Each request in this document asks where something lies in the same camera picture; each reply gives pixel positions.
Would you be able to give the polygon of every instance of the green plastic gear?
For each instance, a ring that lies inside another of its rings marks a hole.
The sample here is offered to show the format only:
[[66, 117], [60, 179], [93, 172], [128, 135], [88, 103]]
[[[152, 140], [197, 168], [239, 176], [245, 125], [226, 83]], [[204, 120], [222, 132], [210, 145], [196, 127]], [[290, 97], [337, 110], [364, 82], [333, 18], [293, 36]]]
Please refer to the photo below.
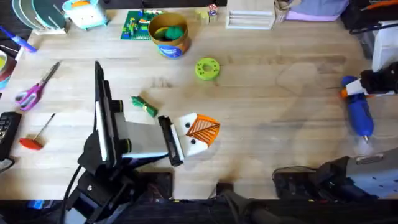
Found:
[[220, 73], [220, 65], [213, 58], [202, 58], [195, 65], [195, 73], [202, 80], [212, 80]]

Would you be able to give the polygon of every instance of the cylindrical container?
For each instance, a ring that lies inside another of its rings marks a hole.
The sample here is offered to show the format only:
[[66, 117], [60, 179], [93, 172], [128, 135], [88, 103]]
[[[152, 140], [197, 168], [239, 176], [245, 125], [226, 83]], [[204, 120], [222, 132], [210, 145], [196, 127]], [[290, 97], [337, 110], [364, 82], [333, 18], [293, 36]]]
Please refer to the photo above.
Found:
[[0, 90], [7, 86], [16, 61], [0, 50]]
[[[183, 30], [183, 35], [178, 39], [171, 41], [162, 41], [156, 39], [155, 32], [163, 27], [179, 26]], [[187, 21], [183, 16], [177, 13], [163, 13], [150, 22], [149, 35], [152, 41], [157, 45], [159, 52], [166, 56], [167, 58], [179, 58], [181, 57], [189, 48], [190, 39], [188, 36], [188, 25]]]

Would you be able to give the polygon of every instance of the scissor blade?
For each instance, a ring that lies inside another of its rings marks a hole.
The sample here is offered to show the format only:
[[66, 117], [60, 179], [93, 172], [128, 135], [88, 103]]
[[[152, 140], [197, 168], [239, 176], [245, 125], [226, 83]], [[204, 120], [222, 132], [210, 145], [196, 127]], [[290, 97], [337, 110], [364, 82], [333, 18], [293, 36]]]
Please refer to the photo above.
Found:
[[55, 71], [57, 71], [58, 67], [60, 66], [60, 62], [55, 63], [55, 65], [53, 65], [50, 69], [50, 71], [48, 72], [48, 74], [46, 74], [46, 76], [44, 76], [41, 85], [45, 85], [47, 83], [47, 81], [52, 77], [52, 75], [54, 75]]

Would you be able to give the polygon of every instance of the red-handled screwdriver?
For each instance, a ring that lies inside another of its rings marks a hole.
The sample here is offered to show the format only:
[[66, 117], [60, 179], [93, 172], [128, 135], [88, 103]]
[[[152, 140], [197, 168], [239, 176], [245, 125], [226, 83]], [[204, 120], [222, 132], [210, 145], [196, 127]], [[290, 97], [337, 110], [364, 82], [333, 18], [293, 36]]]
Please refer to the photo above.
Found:
[[43, 126], [43, 128], [40, 130], [38, 134], [36, 134], [35, 138], [33, 139], [27, 139], [27, 138], [20, 138], [19, 139], [19, 144], [23, 145], [24, 147], [28, 149], [33, 149], [33, 150], [41, 150], [43, 146], [36, 141], [37, 137], [39, 137], [43, 130], [49, 125], [49, 122], [52, 120], [52, 118], [55, 116], [55, 113], [51, 115], [51, 118], [47, 121], [47, 123]]

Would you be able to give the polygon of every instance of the white plate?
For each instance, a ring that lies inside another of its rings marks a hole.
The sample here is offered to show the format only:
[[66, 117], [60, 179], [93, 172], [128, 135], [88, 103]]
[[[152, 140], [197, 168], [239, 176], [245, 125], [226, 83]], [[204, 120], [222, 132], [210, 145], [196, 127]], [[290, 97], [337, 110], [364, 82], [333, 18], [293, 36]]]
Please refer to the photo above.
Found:
[[19, 0], [19, 1], [20, 1], [19, 5], [21, 7], [22, 13], [25, 16], [25, 18], [29, 22], [31, 22], [36, 27], [36, 29], [38, 30], [45, 29], [45, 27], [39, 22], [37, 22], [37, 20], [35, 19], [35, 17], [37, 16], [33, 8], [32, 0]]
[[25, 25], [29, 26], [32, 29], [38, 29], [38, 27], [31, 23], [25, 17], [24, 13], [22, 13], [20, 1], [21, 0], [12, 0], [12, 9], [14, 10], [15, 14], [19, 18], [19, 20], [21, 20], [21, 22], [23, 22]]

